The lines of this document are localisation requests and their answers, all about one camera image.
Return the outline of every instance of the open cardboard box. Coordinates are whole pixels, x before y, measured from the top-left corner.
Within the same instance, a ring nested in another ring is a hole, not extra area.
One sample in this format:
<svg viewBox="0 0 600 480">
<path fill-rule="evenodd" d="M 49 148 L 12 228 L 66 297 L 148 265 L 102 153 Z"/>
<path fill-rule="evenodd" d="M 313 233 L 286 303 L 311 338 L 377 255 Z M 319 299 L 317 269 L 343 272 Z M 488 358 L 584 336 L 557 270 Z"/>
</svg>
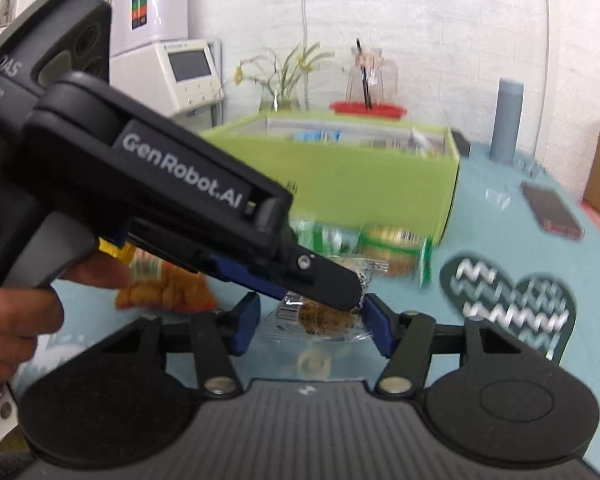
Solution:
<svg viewBox="0 0 600 480">
<path fill-rule="evenodd" d="M 414 135 L 425 137 L 441 155 L 373 147 L 383 139 L 408 142 Z M 459 169 L 449 128 L 330 113 L 262 112 L 205 137 L 291 190 L 294 218 L 350 229 L 399 227 L 434 243 L 446 229 Z"/>
</svg>

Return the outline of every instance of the blue tablecloth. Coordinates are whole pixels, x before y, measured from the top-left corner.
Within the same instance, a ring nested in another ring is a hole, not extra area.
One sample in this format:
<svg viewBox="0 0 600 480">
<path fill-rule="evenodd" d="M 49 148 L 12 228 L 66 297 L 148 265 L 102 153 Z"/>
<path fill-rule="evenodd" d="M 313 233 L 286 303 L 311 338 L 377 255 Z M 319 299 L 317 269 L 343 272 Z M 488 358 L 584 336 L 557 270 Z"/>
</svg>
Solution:
<svg viewBox="0 0 600 480">
<path fill-rule="evenodd" d="M 432 286 L 420 290 L 409 280 L 381 279 L 372 283 L 371 291 L 395 311 L 417 310 L 440 323 L 461 324 L 461 314 L 451 308 L 438 283 L 441 266 L 456 254 L 480 254 L 497 262 L 515 281 L 535 272 L 552 274 L 569 285 L 577 304 L 575 328 L 560 365 L 587 383 L 600 403 L 600 234 L 545 174 L 536 176 L 534 181 L 558 189 L 586 234 L 583 240 L 574 242 L 540 230 L 520 191 L 520 183 L 527 179 L 513 168 L 493 164 L 484 147 L 474 146 L 471 157 L 462 160 L 448 231 L 434 251 Z M 224 308 L 233 306 L 245 293 L 236 285 L 211 282 Z M 116 312 L 112 292 L 67 282 L 54 286 L 66 309 L 64 327 L 56 335 L 41 338 L 35 358 L 21 368 L 14 380 L 17 393 L 41 374 L 144 314 L 142 310 Z M 275 301 L 263 299 L 263 314 L 274 306 Z M 164 318 L 166 322 L 179 319 L 172 314 Z M 333 379 L 362 377 L 373 384 L 386 365 L 370 341 L 314 344 L 308 349 L 305 344 L 281 344 L 261 336 L 254 338 L 247 355 L 234 363 L 245 383 L 256 377 L 310 379 L 312 373 L 305 368 L 300 370 L 298 365 L 299 356 L 307 352 L 328 357 L 330 365 L 315 373 L 328 374 Z M 456 356 L 435 357 L 429 382 L 455 368 L 457 362 Z M 169 356 L 168 370 L 187 386 L 195 384 L 191 355 Z M 587 460 L 600 470 L 600 426 Z"/>
</svg>

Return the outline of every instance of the colorful label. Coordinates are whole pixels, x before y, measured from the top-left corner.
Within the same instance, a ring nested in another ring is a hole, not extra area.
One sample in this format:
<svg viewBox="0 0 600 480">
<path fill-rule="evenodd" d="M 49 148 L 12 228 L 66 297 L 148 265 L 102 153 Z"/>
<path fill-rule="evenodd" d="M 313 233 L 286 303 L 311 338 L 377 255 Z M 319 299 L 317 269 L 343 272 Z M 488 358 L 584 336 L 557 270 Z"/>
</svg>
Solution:
<svg viewBox="0 0 600 480">
<path fill-rule="evenodd" d="M 147 0 L 131 0 L 131 28 L 146 25 Z"/>
</svg>

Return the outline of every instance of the display screen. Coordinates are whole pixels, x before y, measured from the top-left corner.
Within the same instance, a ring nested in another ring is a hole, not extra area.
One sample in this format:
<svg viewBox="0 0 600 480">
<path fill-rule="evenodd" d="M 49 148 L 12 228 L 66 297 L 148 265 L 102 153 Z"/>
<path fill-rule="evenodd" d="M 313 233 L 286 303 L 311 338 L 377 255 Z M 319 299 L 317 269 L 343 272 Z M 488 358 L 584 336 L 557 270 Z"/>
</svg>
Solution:
<svg viewBox="0 0 600 480">
<path fill-rule="evenodd" d="M 204 50 L 187 50 L 169 54 L 169 62 L 177 82 L 211 75 Z"/>
</svg>

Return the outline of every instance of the heart-shaped mat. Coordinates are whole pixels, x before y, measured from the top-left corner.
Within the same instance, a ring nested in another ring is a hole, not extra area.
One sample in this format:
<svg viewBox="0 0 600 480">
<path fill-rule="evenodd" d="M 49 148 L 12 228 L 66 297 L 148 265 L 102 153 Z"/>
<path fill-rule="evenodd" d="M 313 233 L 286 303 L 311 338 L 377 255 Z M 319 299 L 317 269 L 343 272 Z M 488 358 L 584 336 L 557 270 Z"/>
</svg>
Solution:
<svg viewBox="0 0 600 480">
<path fill-rule="evenodd" d="M 440 270 L 440 285 L 465 317 L 498 323 L 547 359 L 560 362 L 576 322 L 576 302 L 561 280 L 532 274 L 514 285 L 497 264 L 460 254 Z"/>
</svg>

